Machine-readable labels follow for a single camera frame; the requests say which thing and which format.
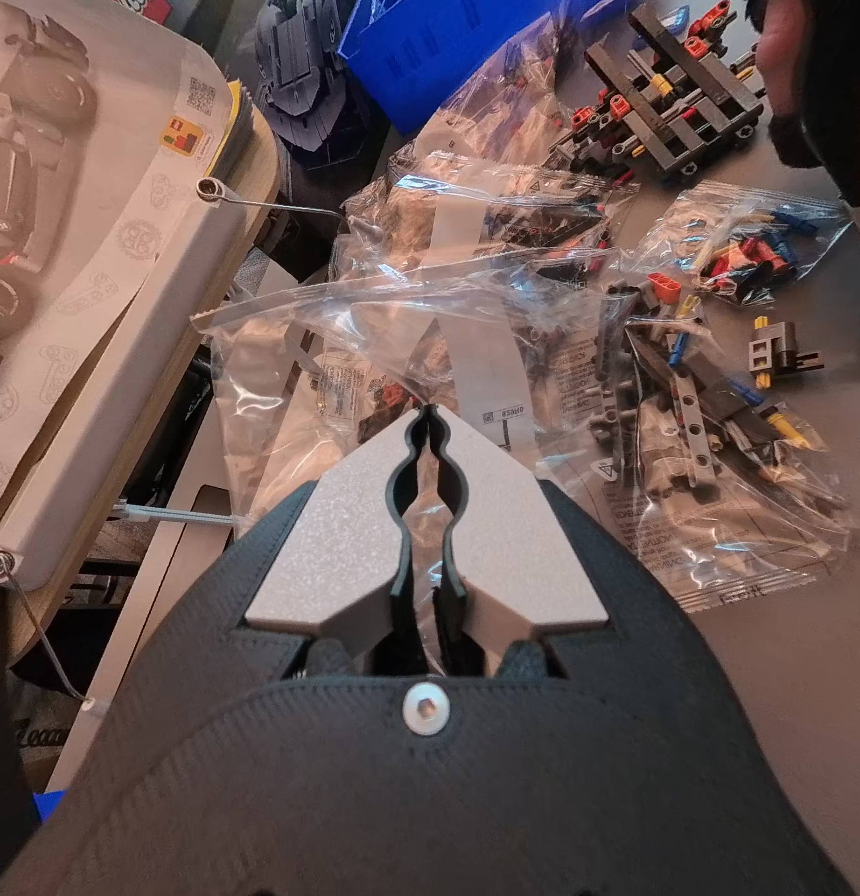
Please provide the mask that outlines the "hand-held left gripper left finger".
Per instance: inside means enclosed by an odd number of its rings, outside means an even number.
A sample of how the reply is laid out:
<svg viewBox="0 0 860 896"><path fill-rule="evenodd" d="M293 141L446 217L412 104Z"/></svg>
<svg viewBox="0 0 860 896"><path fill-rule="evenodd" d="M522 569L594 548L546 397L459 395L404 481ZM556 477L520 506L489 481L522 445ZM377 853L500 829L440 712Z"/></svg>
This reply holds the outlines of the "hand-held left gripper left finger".
<svg viewBox="0 0 860 896"><path fill-rule="evenodd" d="M336 640L375 675L427 672L404 521L419 494L427 410L406 412L309 484L245 612L250 627Z"/></svg>

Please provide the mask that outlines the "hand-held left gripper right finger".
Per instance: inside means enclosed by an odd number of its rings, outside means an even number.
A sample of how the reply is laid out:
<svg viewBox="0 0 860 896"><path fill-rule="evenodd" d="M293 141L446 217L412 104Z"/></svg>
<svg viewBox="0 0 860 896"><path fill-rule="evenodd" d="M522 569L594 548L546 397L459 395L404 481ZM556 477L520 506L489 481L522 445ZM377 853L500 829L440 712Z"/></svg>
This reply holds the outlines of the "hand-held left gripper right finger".
<svg viewBox="0 0 860 896"><path fill-rule="evenodd" d="M437 492L452 519L434 614L445 671L480 676L516 642L601 629L602 599L548 500L552 482L434 406Z"/></svg>

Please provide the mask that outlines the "dark grey lego chassis frame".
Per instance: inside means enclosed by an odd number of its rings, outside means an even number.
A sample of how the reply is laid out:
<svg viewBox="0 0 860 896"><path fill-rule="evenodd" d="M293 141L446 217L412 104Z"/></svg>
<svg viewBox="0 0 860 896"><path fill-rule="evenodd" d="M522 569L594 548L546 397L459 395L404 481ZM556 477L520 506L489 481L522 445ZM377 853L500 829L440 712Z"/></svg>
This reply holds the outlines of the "dark grey lego chassis frame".
<svg viewBox="0 0 860 896"><path fill-rule="evenodd" d="M608 40L601 27L583 62L598 94L572 113L570 130L548 149L551 167L629 180L637 163L662 180L689 181L727 151L749 144L764 113L749 86L756 48L727 61L726 32L738 18L732 2L705 2L670 13L658 2L630 2L632 38Z"/></svg>

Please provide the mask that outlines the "small clear bag of pins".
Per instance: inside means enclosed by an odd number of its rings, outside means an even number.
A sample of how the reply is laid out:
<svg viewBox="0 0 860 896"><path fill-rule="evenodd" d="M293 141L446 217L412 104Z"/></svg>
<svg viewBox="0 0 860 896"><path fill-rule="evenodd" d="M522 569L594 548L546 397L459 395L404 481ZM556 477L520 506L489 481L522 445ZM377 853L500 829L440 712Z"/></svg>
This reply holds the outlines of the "small clear bag of pins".
<svg viewBox="0 0 860 896"><path fill-rule="evenodd" d="M634 271L747 308L806 276L851 225L838 201L704 180L676 197L629 259Z"/></svg>

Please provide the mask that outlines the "large clear plastic bag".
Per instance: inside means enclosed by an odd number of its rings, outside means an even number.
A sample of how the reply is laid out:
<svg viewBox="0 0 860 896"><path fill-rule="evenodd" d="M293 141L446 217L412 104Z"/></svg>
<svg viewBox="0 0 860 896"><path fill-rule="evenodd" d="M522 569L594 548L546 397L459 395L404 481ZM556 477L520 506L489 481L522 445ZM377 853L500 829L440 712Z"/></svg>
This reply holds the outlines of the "large clear plastic bag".
<svg viewBox="0 0 860 896"><path fill-rule="evenodd" d="M591 260L528 250L408 273L380 264L197 316L235 533L425 405L574 489L602 410Z"/></svg>

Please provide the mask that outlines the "white lego instruction booklet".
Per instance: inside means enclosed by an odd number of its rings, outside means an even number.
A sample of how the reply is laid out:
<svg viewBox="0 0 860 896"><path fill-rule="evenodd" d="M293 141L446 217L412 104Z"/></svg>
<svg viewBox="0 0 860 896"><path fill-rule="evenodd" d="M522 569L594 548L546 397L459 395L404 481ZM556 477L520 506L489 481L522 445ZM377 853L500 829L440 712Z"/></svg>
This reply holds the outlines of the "white lego instruction booklet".
<svg viewBox="0 0 860 896"><path fill-rule="evenodd" d="M234 121L207 51L122 2L0 2L0 503ZM88 498L32 486L0 551L35 589Z"/></svg>

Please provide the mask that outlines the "dark lego set box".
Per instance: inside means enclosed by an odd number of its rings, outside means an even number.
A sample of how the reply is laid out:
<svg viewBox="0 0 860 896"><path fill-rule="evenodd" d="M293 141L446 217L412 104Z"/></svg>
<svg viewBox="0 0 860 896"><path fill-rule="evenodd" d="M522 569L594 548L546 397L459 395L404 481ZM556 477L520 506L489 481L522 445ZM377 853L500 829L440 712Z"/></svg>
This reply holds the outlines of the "dark lego set box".
<svg viewBox="0 0 860 896"><path fill-rule="evenodd" d="M279 151L276 203L341 213L377 177L390 122L338 53L354 1L231 2L214 59Z"/></svg>

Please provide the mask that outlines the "person's right hand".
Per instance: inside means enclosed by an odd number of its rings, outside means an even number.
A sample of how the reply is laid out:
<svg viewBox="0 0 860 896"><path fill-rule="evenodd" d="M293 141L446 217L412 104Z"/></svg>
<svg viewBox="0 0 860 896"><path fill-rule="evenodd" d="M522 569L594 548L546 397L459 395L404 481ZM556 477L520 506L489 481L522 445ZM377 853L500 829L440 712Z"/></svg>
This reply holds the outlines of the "person's right hand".
<svg viewBox="0 0 860 896"><path fill-rule="evenodd" d="M803 1L764 2L755 19L760 32L757 65L773 115L791 118L801 105L810 12Z"/></svg>

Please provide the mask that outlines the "clear bag of mixed pieces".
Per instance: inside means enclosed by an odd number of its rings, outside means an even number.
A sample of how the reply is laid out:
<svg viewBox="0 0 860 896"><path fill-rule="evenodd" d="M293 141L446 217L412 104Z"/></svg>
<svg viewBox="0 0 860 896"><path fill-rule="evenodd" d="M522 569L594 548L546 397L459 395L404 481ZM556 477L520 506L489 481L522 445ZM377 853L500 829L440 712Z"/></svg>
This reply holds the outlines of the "clear bag of mixed pieces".
<svg viewBox="0 0 860 896"><path fill-rule="evenodd" d="M588 422L606 520L683 608L829 571L853 518L820 434L716 340L703 296L659 273L607 284Z"/></svg>

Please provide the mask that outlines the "grey block with yellow pins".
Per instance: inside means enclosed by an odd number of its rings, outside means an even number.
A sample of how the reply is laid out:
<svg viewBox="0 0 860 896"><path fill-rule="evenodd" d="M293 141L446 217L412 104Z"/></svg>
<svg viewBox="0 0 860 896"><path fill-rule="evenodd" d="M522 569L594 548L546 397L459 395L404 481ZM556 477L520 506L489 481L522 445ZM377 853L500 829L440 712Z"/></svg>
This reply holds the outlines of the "grey block with yellow pins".
<svg viewBox="0 0 860 896"><path fill-rule="evenodd" d="M748 343L748 370L760 391L771 388L776 378L822 370L819 352L800 350L793 322L771 322L760 315L753 322Z"/></svg>

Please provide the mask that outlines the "blue plastic bin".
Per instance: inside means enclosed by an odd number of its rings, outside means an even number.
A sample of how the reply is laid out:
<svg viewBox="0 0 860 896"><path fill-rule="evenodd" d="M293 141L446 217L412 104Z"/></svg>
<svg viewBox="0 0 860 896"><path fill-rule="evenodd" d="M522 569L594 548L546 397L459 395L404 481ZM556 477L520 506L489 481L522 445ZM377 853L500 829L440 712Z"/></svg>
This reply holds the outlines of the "blue plastic bin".
<svg viewBox="0 0 860 896"><path fill-rule="evenodd" d="M337 53L400 133L540 17L578 20L592 1L359 1Z"/></svg>

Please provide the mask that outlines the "yellow-edged booklet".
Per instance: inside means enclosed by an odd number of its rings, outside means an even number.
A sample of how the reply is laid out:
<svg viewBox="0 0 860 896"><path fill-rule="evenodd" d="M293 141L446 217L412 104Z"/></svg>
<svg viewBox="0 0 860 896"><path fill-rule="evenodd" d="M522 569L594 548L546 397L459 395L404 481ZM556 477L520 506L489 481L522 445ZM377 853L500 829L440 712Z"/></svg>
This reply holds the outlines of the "yellow-edged booklet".
<svg viewBox="0 0 860 896"><path fill-rule="evenodd" d="M226 183L235 164L246 150L253 133L252 96L245 84L234 80L228 84L232 95L231 117L205 175Z"/></svg>

